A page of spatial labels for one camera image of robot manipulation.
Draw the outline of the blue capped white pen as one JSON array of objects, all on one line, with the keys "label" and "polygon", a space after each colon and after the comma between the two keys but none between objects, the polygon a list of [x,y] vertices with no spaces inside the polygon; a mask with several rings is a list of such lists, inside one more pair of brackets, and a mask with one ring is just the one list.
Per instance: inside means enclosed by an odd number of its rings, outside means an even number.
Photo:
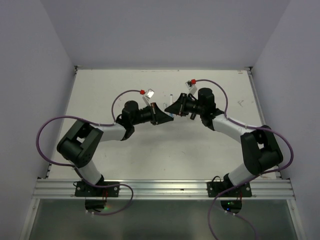
[{"label": "blue capped white pen", "polygon": [[[173,94],[170,94],[169,96],[169,105],[171,106],[174,103],[174,98],[173,98]],[[169,113],[170,117],[174,118],[173,113]]]}]

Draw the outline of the orange capped black highlighter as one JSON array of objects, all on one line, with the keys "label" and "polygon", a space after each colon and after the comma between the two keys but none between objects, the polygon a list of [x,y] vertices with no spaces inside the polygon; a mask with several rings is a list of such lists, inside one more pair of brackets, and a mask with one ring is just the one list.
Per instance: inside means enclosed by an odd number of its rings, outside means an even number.
[{"label": "orange capped black highlighter", "polygon": [[196,115],[195,113],[193,113],[193,114],[190,116],[190,119],[191,119],[191,120],[194,120],[194,119],[196,118],[196,116],[197,116],[197,115]]}]

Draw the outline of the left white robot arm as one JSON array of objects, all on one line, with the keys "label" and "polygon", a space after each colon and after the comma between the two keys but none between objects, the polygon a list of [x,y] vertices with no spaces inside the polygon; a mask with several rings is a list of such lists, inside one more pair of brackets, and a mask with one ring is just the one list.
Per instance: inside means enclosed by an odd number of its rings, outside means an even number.
[{"label": "left white robot arm", "polygon": [[84,120],[77,120],[57,145],[57,151],[74,165],[74,169],[86,183],[86,190],[92,196],[99,196],[104,190],[104,177],[94,164],[93,156],[101,142],[125,141],[135,132],[135,126],[144,123],[160,125],[174,118],[163,112],[156,103],[139,108],[136,101],[127,101],[121,114],[112,126],[93,126]]}]

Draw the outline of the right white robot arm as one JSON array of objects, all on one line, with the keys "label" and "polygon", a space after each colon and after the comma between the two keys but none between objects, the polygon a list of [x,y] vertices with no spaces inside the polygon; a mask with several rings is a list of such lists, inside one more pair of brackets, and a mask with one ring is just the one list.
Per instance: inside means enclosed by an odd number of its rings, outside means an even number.
[{"label": "right white robot arm", "polygon": [[201,88],[198,98],[182,93],[165,111],[179,116],[199,115],[205,127],[241,144],[243,163],[223,177],[219,189],[227,196],[235,196],[241,190],[240,183],[283,161],[283,154],[270,128],[265,125],[249,129],[243,123],[237,125],[234,120],[228,120],[225,112],[216,107],[215,96],[210,88]]}]

